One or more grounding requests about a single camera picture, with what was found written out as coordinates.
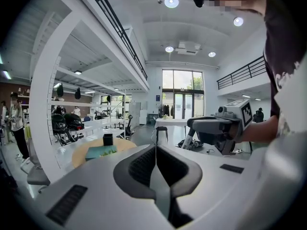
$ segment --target black pants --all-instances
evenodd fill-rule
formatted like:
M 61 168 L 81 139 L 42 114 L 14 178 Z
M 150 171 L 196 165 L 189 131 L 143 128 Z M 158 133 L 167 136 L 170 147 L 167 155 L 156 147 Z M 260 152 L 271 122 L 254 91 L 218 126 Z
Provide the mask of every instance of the black pants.
M 29 151 L 28 151 L 27 143 L 24 138 L 24 129 L 21 128 L 17 131 L 13 131 L 13 134 L 15 136 L 19 151 L 23 155 L 23 159 L 29 158 Z

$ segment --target recessed ceiling light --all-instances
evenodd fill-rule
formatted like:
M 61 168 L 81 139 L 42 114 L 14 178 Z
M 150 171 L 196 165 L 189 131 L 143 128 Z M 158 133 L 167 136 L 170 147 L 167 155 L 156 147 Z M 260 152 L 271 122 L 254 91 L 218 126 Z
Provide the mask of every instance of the recessed ceiling light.
M 165 51 L 166 51 L 167 53 L 172 53 L 172 52 L 174 51 L 174 48 L 173 48 L 172 46 L 167 46 L 167 47 L 165 48 Z
M 172 9 L 178 6 L 179 0 L 164 0 L 164 4 Z
M 241 25 L 243 25 L 243 22 L 244 22 L 244 20 L 241 17 L 236 17 L 234 19 L 234 25 L 235 26 L 241 26 Z
M 11 76 L 9 75 L 9 73 L 7 71 L 3 71 L 5 77 L 8 79 L 8 80 L 11 80 Z
M 210 53 L 209 53 L 209 57 L 214 57 L 214 56 L 216 56 L 216 53 L 215 53 L 215 52 L 210 52 Z

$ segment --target black box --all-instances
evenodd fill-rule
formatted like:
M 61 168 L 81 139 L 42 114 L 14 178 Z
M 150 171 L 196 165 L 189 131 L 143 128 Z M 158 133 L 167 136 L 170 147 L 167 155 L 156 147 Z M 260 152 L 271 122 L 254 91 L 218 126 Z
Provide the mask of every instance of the black box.
M 113 134 L 104 134 L 103 140 L 104 140 L 104 146 L 112 146 Z

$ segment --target black stool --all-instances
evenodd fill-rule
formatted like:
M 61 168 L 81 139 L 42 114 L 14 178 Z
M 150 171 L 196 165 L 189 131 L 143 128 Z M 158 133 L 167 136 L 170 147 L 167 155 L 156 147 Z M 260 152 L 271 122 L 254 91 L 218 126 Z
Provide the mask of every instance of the black stool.
M 166 127 L 164 127 L 164 126 L 157 127 L 157 128 L 156 128 L 156 131 L 157 131 L 157 142 L 156 142 L 156 144 L 158 144 L 159 131 L 165 131 L 165 133 L 166 133 L 166 139 L 167 139 L 167 141 L 168 141 L 168 135 L 167 135 L 167 128 L 166 128 Z

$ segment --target doorway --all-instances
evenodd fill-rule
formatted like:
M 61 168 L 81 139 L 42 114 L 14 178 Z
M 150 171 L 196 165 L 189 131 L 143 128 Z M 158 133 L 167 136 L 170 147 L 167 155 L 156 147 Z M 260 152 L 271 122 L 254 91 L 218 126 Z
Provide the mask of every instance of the doorway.
M 194 116 L 194 94 L 175 93 L 175 118 L 189 119 Z

